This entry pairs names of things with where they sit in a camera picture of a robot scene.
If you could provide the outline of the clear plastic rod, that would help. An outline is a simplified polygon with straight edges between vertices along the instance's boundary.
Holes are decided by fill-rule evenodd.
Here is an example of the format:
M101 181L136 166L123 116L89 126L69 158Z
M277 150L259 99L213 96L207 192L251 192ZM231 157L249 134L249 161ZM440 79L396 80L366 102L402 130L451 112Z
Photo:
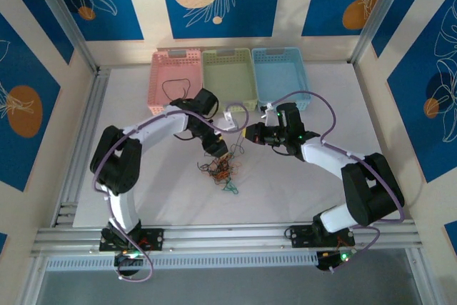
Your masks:
M388 10L391 8L393 1L394 0L377 0L376 5L368 17L366 25L361 31L361 35L359 36L348 63L355 66L360 62L365 50L371 44L373 37L385 19Z

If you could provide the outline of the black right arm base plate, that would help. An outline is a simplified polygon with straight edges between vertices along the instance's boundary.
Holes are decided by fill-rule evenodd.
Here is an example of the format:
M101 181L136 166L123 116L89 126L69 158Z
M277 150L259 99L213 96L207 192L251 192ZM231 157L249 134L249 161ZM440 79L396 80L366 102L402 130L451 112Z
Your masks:
M329 233L318 224L290 226L286 236L293 248L339 248L355 245L353 233L349 229Z

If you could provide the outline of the white table mat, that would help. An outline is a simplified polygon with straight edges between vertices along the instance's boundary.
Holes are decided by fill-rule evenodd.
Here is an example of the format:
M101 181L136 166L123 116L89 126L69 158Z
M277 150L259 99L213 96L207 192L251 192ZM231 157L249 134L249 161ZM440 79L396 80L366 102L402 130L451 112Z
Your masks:
M362 155L380 147L352 65L308 64L315 93L302 113L306 129ZM249 141L235 158L238 193L224 191L199 170L201 142L182 134L149 149L141 159L134 201L143 225L260 224L310 221L343 203L341 181L324 169Z

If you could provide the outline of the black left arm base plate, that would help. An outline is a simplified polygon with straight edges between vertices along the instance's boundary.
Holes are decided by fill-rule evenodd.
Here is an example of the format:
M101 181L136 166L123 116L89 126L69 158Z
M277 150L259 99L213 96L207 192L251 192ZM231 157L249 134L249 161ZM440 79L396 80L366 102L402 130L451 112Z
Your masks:
M128 233L144 251L161 251L164 242L163 229L134 229ZM101 231L99 251L129 251L136 247L114 227L106 227Z

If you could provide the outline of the black controller box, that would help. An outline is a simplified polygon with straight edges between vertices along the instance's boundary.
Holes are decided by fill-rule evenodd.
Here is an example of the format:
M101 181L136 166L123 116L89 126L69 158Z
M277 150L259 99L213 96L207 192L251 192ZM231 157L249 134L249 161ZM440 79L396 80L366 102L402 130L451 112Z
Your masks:
M144 256L136 250L124 250L114 257L114 267L120 277L132 277L144 266Z
M334 273L339 267L349 262L355 254L356 250L354 249L350 251L318 251L316 267L320 271Z

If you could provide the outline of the blue plastic basket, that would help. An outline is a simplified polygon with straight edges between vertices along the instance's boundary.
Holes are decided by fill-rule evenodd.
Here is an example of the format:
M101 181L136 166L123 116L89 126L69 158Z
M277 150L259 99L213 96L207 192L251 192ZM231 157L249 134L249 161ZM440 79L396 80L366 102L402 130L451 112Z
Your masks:
M297 47L251 50L258 108L295 91L309 91L301 50Z

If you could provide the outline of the aluminium side rail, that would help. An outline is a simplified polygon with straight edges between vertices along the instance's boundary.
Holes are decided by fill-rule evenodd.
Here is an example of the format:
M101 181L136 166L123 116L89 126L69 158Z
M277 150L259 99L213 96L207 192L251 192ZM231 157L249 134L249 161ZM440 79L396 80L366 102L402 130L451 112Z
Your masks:
M74 147L71 151L69 165L66 168L59 197L56 201L54 215L50 223L52 228L64 225L70 226L74 220L79 193L84 183L86 171L89 169L91 147L110 73L110 68L101 67L92 82Z

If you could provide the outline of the green plastic basket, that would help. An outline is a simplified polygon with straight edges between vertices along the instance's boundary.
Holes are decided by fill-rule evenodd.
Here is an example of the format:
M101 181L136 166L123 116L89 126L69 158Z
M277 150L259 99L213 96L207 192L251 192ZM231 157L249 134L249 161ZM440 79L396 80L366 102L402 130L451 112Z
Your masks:
M202 52L203 85L219 100L219 111L254 111L258 103L251 50Z

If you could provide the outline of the aluminium frame post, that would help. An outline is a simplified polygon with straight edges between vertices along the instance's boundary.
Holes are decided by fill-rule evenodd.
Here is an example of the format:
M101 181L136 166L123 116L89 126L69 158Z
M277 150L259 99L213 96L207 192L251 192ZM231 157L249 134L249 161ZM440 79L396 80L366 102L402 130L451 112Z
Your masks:
M44 0L50 8L55 19L58 21L60 27L68 37L69 41L77 50L87 67L93 72L94 75L98 74L99 66L95 62L86 40L82 35L79 27L77 26L71 12L67 8L64 0Z

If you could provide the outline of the aluminium mounting rail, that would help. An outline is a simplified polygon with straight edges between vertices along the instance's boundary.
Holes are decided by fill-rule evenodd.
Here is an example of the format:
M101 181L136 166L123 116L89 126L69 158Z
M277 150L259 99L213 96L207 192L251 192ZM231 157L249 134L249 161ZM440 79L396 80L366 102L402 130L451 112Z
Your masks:
M292 250L284 224L163 226L159 239L162 254L277 252ZM375 223L380 236L373 249L409 249L423 246L414 221ZM39 229L31 256L99 255L100 227Z

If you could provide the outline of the pink plastic basket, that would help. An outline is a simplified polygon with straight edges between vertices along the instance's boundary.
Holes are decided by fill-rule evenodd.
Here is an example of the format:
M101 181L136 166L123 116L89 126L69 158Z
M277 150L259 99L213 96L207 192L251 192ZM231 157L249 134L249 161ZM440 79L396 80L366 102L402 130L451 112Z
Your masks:
M201 51L156 51L151 58L147 105L153 115L175 99L194 98L203 86Z

